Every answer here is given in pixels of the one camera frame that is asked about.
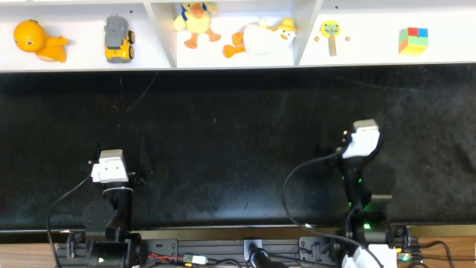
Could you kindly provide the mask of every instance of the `duck's yellow hat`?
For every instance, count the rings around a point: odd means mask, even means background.
[[[295,21],[289,17],[284,18],[283,22],[281,22],[277,27],[285,31],[298,31],[295,27]]]

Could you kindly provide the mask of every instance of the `blue block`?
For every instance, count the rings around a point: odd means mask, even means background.
[[[418,37],[428,37],[428,29],[418,28]]]

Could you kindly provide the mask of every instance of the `yellow and gray toy truck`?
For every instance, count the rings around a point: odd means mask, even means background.
[[[135,34],[129,23],[119,16],[110,16],[104,26],[106,32],[106,58],[109,63],[130,63],[134,58]]]

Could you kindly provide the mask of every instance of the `duck's orange beak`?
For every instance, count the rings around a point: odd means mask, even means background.
[[[197,19],[200,19],[203,17],[203,7],[200,3],[196,3],[194,4],[191,9],[190,9],[190,12],[193,14],[194,17],[196,17]]]

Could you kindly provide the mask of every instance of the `red block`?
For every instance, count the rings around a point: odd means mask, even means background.
[[[418,28],[408,27],[409,36],[418,36]]]

